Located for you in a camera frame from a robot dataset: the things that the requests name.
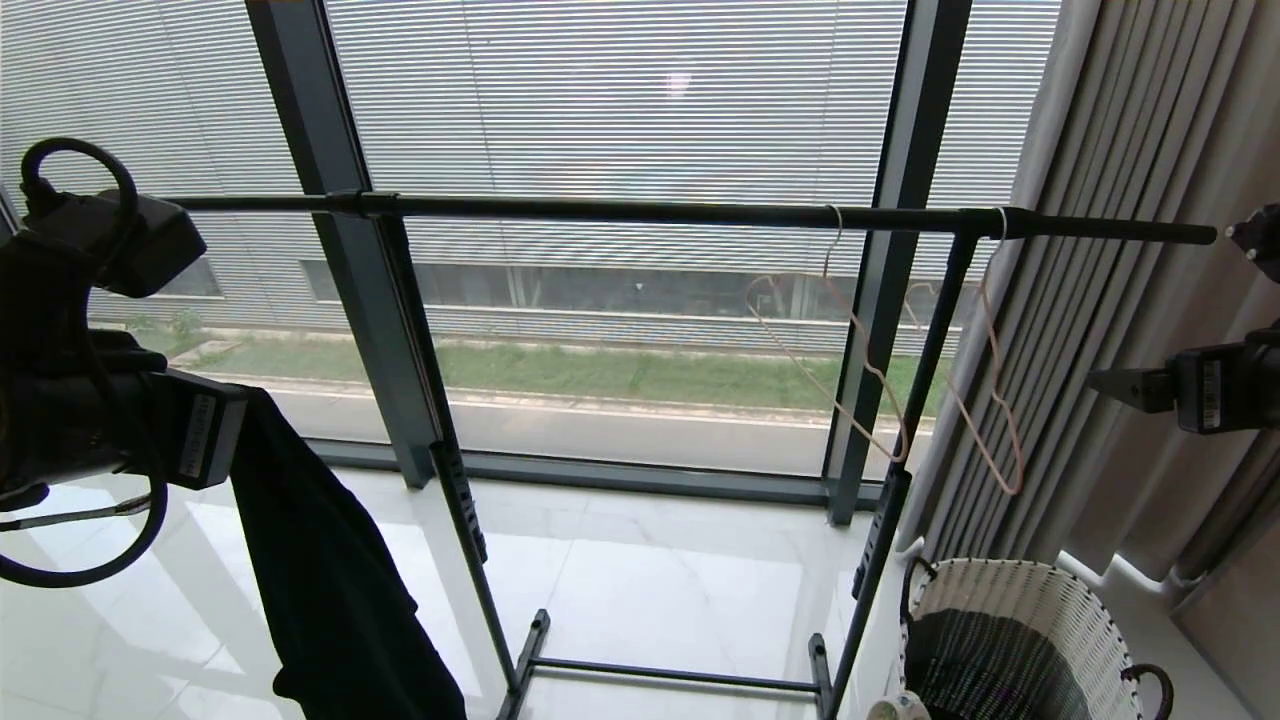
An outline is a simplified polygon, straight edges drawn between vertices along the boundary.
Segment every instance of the marble floor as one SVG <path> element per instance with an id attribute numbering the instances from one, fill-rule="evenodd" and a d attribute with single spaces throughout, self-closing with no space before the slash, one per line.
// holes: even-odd
<path id="1" fill-rule="evenodd" d="M 419 619 L 462 687 L 468 714 L 492 717 L 503 696 L 493 646 L 439 484 L 407 491 L 383 473 L 343 471 L 374 515 Z M 131 478 L 60 486 L 41 511 L 93 507 L 141 489 Z M 552 630 L 545 655 L 808 680 L 806 642 L 835 656 L 852 610 L 851 569 L 869 518 L 826 527 L 819 510 L 475 482 L 489 547 L 485 570 L 507 642 L 518 652 L 534 612 Z M 93 520 L 0 536 L 0 552 L 78 569 L 116 555 L 140 519 Z M 844 717 L 863 717 L 897 655 L 886 577 Z M 1103 578 L 1139 659 L 1170 665 L 1179 716 L 1247 717 L 1135 579 Z M 229 487 L 178 489 L 156 546 L 125 573 L 73 591 L 0 587 L 0 719 L 300 719 L 270 692 L 279 669 Z M 745 693 L 540 673 L 521 717 L 814 717 L 808 696 Z"/>

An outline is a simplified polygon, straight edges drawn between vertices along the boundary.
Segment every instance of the laundry basket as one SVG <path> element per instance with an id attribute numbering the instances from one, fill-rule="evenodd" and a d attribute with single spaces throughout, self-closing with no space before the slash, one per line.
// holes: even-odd
<path id="1" fill-rule="evenodd" d="M 1138 678 L 1155 676 L 1169 717 L 1174 689 L 1133 665 L 1102 602 L 1083 580 L 1039 562 L 916 560 L 901 603 L 900 688 L 932 720 L 1142 719 Z"/>

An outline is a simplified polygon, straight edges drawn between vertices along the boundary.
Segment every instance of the white label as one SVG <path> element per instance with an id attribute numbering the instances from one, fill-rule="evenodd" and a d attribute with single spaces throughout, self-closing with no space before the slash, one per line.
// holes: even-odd
<path id="1" fill-rule="evenodd" d="M 205 445 L 214 424 L 216 402 L 210 395 L 197 395 L 191 404 L 191 423 L 187 425 L 187 442 L 182 443 L 182 462 L 178 471 L 188 478 L 198 478 L 205 466 Z"/>
<path id="2" fill-rule="evenodd" d="M 1204 379 L 1201 384 L 1201 419 L 1206 430 L 1222 424 L 1222 361 L 1204 363 Z"/>

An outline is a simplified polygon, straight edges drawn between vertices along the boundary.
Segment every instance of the curtain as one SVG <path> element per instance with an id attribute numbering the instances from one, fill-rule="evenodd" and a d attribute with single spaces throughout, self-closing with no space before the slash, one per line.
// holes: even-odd
<path id="1" fill-rule="evenodd" d="M 1224 227 L 1274 200 L 1280 92 L 1267 79 L 1277 29 L 1280 6 L 1247 0 L 1064 8 L 1015 204 Z M 1226 241 L 1034 238 L 1009 243 L 991 273 L 1004 351 L 996 382 L 1019 420 L 1025 487 L 1000 492 L 948 404 L 902 542 L 924 536 L 932 559 L 1052 561 L 1065 548 L 1098 571 L 1119 551 L 1153 578 L 1185 552 L 1179 574 L 1203 571 L 1266 496 L 1276 441 L 1189 436 L 1170 415 L 1098 397 L 1084 378 L 1240 340 L 1276 319 L 1280 290 Z M 955 379 L 1009 477 L 982 336 L 968 333 Z"/>

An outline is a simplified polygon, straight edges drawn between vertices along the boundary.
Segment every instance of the clothes rack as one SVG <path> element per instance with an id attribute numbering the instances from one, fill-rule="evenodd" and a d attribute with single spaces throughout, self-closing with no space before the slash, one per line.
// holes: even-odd
<path id="1" fill-rule="evenodd" d="M 911 391 L 908 396 L 904 425 L 899 432 L 895 454 L 915 437 L 925 397 L 942 355 L 946 331 L 951 324 L 965 273 L 973 261 L 978 241 L 1018 240 L 1037 236 L 1065 238 L 1093 237 L 1134 240 L 1185 245 L 1210 245 L 1217 237 L 1211 227 L 1140 220 L 1108 220 L 1089 218 L 1064 218 L 1042 215 L 1021 208 L 991 208 L 963 210 L 910 210 L 844 208 L 838 213 L 829 205 L 733 205 L 733 204 L 672 204 L 672 202 L 620 202 L 506 197 L 413 197 L 393 192 L 337 192 L 302 196 L 239 196 L 239 197 L 177 197 L 172 199 L 189 211 L 253 211 L 253 213 L 311 213 L 366 218 L 374 220 L 384 245 L 385 261 L 394 265 L 394 274 L 413 278 L 410 264 L 406 217 L 453 217 L 484 219 L 607 222 L 607 223 L 658 223 L 658 224 L 722 224 L 756 227 L 829 228 L 845 232 L 854 229 L 891 229 L 905 232 L 945 232 L 954 240 L 947 256 L 946 274 L 938 291 L 937 304 L 929 322 L 924 348 L 916 366 Z M 577 673 L 631 675 L 663 680 L 700 684 L 732 685 L 768 691 L 809 693 L 822 720 L 835 720 L 852 675 L 854 660 L 870 619 L 872 602 L 879 589 L 884 565 L 888 560 L 893 533 L 906 502 L 911 474 L 906 471 L 906 459 L 891 462 L 881 491 L 876 515 L 867 538 L 861 561 L 854 575 L 852 596 L 855 609 L 842 652 L 836 664 L 835 678 L 827 657 L 826 642 L 820 633 L 810 635 L 809 659 L 813 671 L 810 682 L 719 675 L 662 667 L 616 665 L 585 660 L 548 657 L 543 643 L 550 630 L 550 615 L 539 610 L 530 624 L 529 635 L 518 657 L 512 659 L 507 647 L 489 580 L 484 573 L 484 546 L 479 521 L 471 503 L 471 493 L 462 452 L 444 397 L 444 383 L 434 360 L 434 346 L 428 329 L 425 311 L 417 287 L 406 282 L 401 288 L 401 306 L 412 313 L 406 332 L 415 347 L 428 348 L 428 363 L 421 365 L 428 375 L 431 414 L 439 423 L 438 437 L 430 446 L 436 477 L 444 491 L 449 516 L 457 530 L 458 542 L 466 559 L 471 580 L 497 651 L 498 662 L 507 683 L 507 694 L 498 712 L 498 720 L 515 720 L 521 710 L 535 671 L 540 667 Z"/>

